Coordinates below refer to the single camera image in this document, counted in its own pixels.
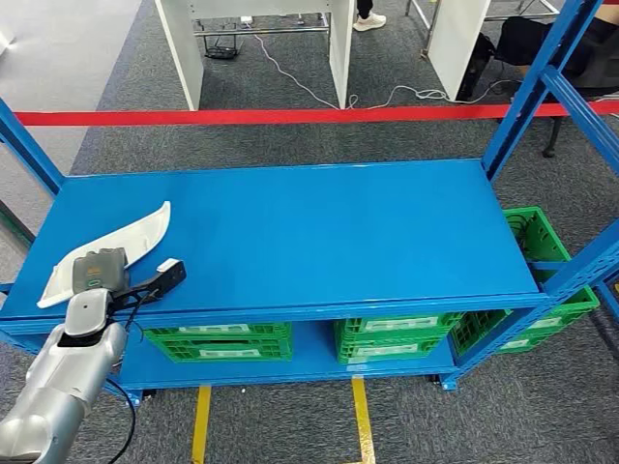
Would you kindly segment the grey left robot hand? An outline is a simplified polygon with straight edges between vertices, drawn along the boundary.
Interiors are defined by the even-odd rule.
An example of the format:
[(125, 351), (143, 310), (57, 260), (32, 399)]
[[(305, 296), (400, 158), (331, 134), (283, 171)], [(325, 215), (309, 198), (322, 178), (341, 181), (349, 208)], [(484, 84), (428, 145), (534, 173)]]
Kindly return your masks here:
[(125, 290), (129, 284), (129, 274), (125, 269), (127, 264), (128, 259), (124, 247), (88, 251), (73, 263), (73, 293), (79, 294), (96, 288), (104, 288), (111, 292)]

